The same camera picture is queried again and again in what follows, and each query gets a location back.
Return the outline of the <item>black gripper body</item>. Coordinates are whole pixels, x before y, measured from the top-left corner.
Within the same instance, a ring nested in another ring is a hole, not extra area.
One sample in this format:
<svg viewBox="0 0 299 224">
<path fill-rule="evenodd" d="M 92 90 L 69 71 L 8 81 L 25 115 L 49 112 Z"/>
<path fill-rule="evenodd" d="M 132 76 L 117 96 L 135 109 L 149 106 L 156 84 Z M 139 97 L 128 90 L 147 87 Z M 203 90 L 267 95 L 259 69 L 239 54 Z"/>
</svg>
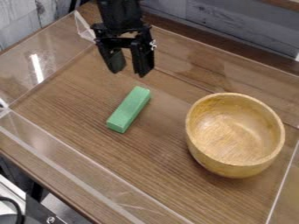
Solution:
<svg viewBox="0 0 299 224">
<path fill-rule="evenodd" d="M 152 52 L 156 48 L 152 26 L 143 20 L 139 0 L 96 0 L 101 21 L 91 26 L 101 52 L 123 48 Z"/>
</svg>

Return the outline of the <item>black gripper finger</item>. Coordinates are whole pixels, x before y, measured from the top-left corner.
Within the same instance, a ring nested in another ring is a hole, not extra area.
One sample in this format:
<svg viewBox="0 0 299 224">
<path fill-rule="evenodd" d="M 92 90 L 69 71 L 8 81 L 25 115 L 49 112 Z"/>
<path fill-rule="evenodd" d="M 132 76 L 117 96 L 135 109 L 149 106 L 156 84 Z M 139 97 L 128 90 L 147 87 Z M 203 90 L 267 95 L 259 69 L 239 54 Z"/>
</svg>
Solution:
<svg viewBox="0 0 299 224">
<path fill-rule="evenodd" d="M 101 58 L 107 64 L 108 70 L 113 74 L 119 73 L 127 65 L 121 49 L 100 41 L 96 43 L 96 45 Z"/>
<path fill-rule="evenodd" d="M 135 73 L 143 78 L 155 67 L 155 52 L 149 45 L 139 41 L 131 43 L 129 49 Z"/>
</svg>

